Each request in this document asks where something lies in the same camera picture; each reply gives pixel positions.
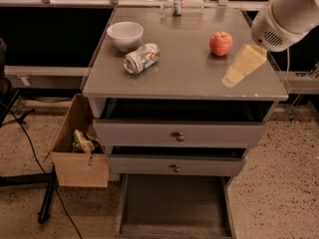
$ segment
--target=gray countertop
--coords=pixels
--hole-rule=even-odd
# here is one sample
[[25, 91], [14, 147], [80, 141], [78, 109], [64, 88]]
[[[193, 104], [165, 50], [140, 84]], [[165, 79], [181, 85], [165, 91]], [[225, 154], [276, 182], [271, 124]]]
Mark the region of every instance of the gray countertop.
[[[204, 8], [202, 15], [164, 17], [159, 8], [117, 8], [111, 24], [140, 23], [144, 43], [159, 45], [159, 60], [138, 75], [123, 65], [125, 53], [105, 38], [84, 88], [95, 98], [284, 101], [287, 93], [266, 62], [234, 88], [221, 79], [243, 44], [252, 43], [250, 28], [237, 9]], [[210, 54], [208, 42], [217, 31], [232, 35], [226, 56]]]

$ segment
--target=bowl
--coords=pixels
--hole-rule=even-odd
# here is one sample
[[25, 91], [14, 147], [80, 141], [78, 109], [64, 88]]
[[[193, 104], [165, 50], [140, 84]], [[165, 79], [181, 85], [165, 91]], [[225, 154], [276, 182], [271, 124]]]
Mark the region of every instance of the bowl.
[[123, 52], [135, 50], [142, 44], [144, 28], [135, 22], [119, 22], [111, 25], [107, 34], [113, 45]]

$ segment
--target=red apple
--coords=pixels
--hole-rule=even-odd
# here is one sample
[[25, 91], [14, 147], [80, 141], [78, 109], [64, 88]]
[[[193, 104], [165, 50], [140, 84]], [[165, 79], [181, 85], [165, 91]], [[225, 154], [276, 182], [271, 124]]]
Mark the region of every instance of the red apple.
[[224, 56], [232, 48], [232, 37], [227, 32], [216, 32], [209, 39], [209, 49], [216, 56]]

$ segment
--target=floor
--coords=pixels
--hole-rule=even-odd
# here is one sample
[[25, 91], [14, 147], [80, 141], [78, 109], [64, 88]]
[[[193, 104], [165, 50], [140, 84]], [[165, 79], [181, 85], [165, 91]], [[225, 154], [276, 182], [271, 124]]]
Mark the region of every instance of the floor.
[[[46, 171], [48, 152], [70, 102], [28, 102], [36, 111], [25, 129]], [[247, 164], [228, 188], [238, 239], [318, 238], [319, 236], [319, 114], [311, 104], [295, 111], [290, 122], [285, 106], [275, 109], [263, 138], [247, 155]], [[16, 123], [0, 128], [0, 174], [40, 173], [30, 143]], [[120, 184], [105, 189], [58, 187], [65, 207], [83, 238], [113, 238]], [[45, 185], [0, 188], [2, 239], [79, 238], [54, 193], [50, 219], [38, 223]]]

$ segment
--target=box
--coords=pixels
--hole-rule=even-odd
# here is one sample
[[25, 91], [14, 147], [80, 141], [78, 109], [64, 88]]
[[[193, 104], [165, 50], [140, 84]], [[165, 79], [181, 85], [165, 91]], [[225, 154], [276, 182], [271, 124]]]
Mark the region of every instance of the box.
[[95, 153], [92, 166], [88, 166], [88, 154], [72, 152], [74, 130], [86, 131], [92, 120], [89, 100], [82, 95], [75, 95], [51, 148], [60, 186], [108, 186], [109, 166], [105, 153]]

